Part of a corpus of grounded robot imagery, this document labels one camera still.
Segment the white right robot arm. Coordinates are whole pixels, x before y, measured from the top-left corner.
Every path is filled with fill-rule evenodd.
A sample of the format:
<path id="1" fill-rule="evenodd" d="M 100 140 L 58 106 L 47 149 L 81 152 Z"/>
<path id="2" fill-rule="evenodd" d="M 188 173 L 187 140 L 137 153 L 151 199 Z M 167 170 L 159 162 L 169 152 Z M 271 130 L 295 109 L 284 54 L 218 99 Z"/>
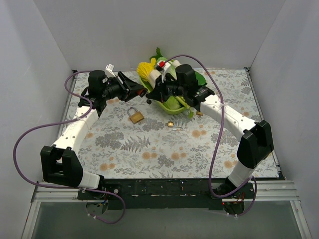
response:
<path id="1" fill-rule="evenodd" d="M 217 197 L 239 197 L 255 168 L 274 150 L 270 124 L 265 120 L 256 122 L 225 105 L 221 94 L 216 95 L 206 85 L 198 83 L 190 65 L 178 65 L 175 75 L 169 71 L 169 64 L 165 64 L 147 73 L 153 89 L 146 97 L 162 103 L 171 96 L 183 97 L 187 105 L 219 122 L 236 137 L 238 163 L 225 182 L 211 192 Z"/>

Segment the large brass padlock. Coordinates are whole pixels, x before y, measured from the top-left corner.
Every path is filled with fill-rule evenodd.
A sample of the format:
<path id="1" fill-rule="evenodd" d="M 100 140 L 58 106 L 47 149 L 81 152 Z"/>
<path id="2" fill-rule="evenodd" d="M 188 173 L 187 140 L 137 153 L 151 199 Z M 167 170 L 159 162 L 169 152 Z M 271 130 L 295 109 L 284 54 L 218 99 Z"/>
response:
<path id="1" fill-rule="evenodd" d="M 127 109 L 127 114 L 129 115 L 130 121 L 133 124 L 139 123 L 144 119 L 144 116 L 135 107 L 129 107 Z"/>

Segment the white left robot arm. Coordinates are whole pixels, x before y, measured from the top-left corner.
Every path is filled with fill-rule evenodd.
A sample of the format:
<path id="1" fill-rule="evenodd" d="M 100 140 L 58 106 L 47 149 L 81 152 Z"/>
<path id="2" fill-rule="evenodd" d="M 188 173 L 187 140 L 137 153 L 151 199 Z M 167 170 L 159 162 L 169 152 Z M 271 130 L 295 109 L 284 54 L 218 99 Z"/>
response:
<path id="1" fill-rule="evenodd" d="M 107 101 L 118 98 L 127 102 L 136 96 L 143 97 L 147 90 L 122 72 L 94 70 L 89 73 L 88 87 L 81 93 L 73 122 L 52 146 L 40 152 L 42 173 L 45 182 L 68 187 L 89 189 L 95 199 L 105 196 L 103 176 L 84 171 L 78 159 L 83 140 L 93 124 L 99 119 Z"/>

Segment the orange black padlock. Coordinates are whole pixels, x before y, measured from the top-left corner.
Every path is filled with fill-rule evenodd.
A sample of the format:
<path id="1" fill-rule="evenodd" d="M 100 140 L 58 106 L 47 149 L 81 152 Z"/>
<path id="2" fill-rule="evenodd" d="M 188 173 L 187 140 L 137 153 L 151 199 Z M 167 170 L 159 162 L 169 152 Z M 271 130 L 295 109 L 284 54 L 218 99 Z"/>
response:
<path id="1" fill-rule="evenodd" d="M 146 88 L 144 88 L 141 93 L 140 93 L 140 97 L 144 97 L 146 94 L 148 93 L 148 90 Z"/>

